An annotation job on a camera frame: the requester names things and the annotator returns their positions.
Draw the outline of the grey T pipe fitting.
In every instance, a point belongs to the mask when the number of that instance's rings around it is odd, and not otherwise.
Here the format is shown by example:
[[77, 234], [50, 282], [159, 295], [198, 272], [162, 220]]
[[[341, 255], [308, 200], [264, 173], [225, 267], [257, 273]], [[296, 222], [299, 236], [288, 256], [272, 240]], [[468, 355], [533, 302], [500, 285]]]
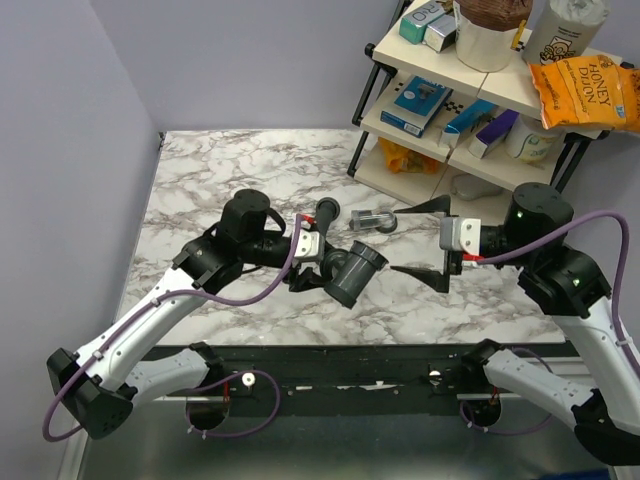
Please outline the grey T pipe fitting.
[[388, 264], [378, 251], [360, 241], [350, 250], [334, 248], [320, 263], [324, 291], [342, 306], [352, 309], [372, 277]]

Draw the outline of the clear plastic pipe fitting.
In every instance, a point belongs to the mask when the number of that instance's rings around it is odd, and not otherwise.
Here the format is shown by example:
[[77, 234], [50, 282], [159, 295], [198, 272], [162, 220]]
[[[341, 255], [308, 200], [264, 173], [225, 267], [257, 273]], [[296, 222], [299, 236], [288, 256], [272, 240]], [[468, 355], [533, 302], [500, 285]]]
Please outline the clear plastic pipe fitting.
[[348, 225], [354, 232], [376, 230], [390, 234], [397, 229], [398, 221], [390, 210], [353, 210]]

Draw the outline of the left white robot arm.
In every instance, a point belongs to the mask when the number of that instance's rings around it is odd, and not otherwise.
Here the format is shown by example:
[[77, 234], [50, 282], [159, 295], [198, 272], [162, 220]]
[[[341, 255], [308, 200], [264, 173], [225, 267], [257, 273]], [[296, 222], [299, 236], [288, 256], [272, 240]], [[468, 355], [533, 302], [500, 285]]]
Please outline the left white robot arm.
[[174, 326], [207, 302], [244, 307], [256, 304], [280, 284], [299, 291], [314, 286], [312, 266], [327, 255], [325, 237], [339, 216], [333, 198], [318, 201], [312, 215], [297, 214], [293, 232], [263, 193], [236, 192], [221, 218], [187, 242], [153, 289], [94, 340], [69, 351], [56, 350], [46, 362], [55, 394], [42, 433], [51, 431], [58, 406], [94, 440], [117, 430], [134, 408], [180, 392], [227, 394], [231, 381], [256, 370], [226, 372], [205, 345], [187, 346], [160, 360], [146, 355]]

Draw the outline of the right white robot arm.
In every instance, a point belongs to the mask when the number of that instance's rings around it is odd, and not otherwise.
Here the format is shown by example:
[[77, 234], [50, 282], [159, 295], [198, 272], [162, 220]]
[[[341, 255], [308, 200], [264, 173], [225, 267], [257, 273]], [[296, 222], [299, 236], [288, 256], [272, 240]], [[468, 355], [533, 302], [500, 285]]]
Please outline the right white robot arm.
[[[476, 265], [518, 268], [519, 287], [562, 330], [595, 384], [572, 383], [489, 339], [462, 357], [459, 381], [474, 392], [491, 385], [523, 397], [561, 420], [593, 457], [609, 466], [638, 465], [639, 351], [619, 315], [629, 253], [626, 219], [612, 211], [575, 217], [555, 188], [535, 182], [513, 191], [498, 226], [455, 216], [450, 209], [448, 195], [408, 208], [410, 214], [441, 214], [439, 245], [445, 261], [442, 271], [405, 267], [403, 273], [446, 293], [466, 255]], [[621, 230], [614, 282], [607, 281], [592, 257], [565, 242], [569, 231], [603, 217], [615, 219]]]

